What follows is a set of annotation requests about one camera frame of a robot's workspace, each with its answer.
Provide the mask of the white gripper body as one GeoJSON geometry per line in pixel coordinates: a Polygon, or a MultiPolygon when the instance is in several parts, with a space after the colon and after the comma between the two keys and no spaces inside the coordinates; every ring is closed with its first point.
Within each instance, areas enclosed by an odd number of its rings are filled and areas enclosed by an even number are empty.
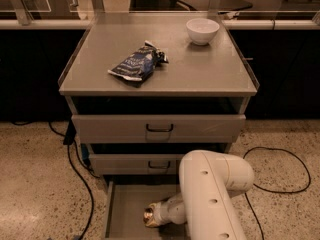
{"type": "Polygon", "coordinates": [[[169,203],[158,202],[153,208],[153,217],[158,225],[165,225],[172,222],[169,214],[169,203]]]}

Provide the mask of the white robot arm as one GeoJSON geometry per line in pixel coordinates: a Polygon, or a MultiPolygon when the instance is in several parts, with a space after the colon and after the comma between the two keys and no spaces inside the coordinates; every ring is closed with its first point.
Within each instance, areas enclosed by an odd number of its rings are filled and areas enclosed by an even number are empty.
{"type": "Polygon", "coordinates": [[[144,223],[150,228],[187,224],[191,240],[247,240],[231,198],[250,190],[253,182],[253,169],[241,157],[190,151],[179,166],[180,192],[151,203],[144,223]]]}

